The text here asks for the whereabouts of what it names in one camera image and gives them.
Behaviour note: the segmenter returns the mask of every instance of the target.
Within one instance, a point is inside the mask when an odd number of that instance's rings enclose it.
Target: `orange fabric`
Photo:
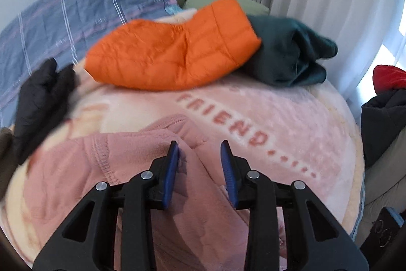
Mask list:
[[[218,0],[185,23],[137,19],[88,52],[85,69],[98,82],[143,90],[183,90],[242,66],[261,44],[236,0]]]

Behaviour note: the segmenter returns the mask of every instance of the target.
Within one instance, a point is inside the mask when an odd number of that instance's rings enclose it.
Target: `silver screw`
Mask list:
[[[151,179],[153,175],[154,175],[154,174],[153,174],[152,172],[150,172],[150,171],[144,171],[144,172],[141,174],[141,178],[142,178],[142,179]]]
[[[304,190],[306,188],[306,184],[304,182],[302,182],[301,180],[297,180],[293,183],[293,186],[297,189],[297,190]]]
[[[248,176],[248,178],[250,178],[250,179],[258,179],[258,178],[259,178],[259,172],[258,172],[258,171],[255,171],[255,170],[250,170],[250,171],[247,173],[247,176]]]
[[[98,182],[96,184],[96,190],[98,190],[98,191],[104,191],[106,188],[107,188],[106,182]]]

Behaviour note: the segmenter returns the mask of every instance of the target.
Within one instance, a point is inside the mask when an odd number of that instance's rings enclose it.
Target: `blue bed sheet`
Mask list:
[[[77,63],[114,28],[180,12],[176,0],[38,0],[0,33],[0,127],[15,117],[21,84],[41,63]]]

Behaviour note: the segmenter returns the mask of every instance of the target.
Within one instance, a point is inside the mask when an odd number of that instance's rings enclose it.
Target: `pink fabric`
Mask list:
[[[127,182],[165,155],[172,140],[181,151],[172,202],[169,210],[152,212],[158,270],[242,270],[248,220],[231,207],[221,188],[220,146],[184,115],[166,117],[137,133],[68,140],[36,155],[24,198],[41,246],[97,182]],[[120,220],[117,226],[119,238]]]

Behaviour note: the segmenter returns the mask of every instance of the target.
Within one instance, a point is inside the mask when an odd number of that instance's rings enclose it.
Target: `red cloth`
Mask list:
[[[378,65],[372,75],[376,94],[406,88],[406,71],[395,66]]]

